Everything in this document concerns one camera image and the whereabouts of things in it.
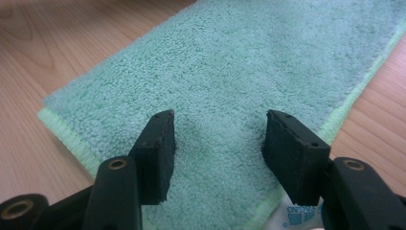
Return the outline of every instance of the wood grain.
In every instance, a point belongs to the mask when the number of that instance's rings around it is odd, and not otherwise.
[[[39,193],[50,203],[93,180],[36,118],[42,99],[193,0],[0,1],[0,202]],[[406,196],[406,36],[355,103],[334,156],[371,163]]]

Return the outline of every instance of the teal towel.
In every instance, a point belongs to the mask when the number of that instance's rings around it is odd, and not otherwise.
[[[168,201],[143,207],[145,224],[259,229],[282,195],[260,152],[266,111],[331,143],[405,15],[404,0],[198,1],[47,97],[38,116],[95,174],[174,109]]]

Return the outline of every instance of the round metal joint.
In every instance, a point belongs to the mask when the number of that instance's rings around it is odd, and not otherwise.
[[[108,163],[108,169],[110,169],[110,170],[119,170],[121,168],[124,168],[125,165],[126,165],[126,160],[117,159],[117,160],[113,160],[110,163]]]
[[[24,214],[28,213],[34,207],[34,203],[30,199],[23,199],[16,201],[7,206],[3,212],[1,212],[1,219],[16,219]]]
[[[354,160],[345,160],[344,165],[347,166],[347,168],[350,168],[355,171],[364,171],[365,170],[364,164],[362,164],[358,161],[354,161]]]

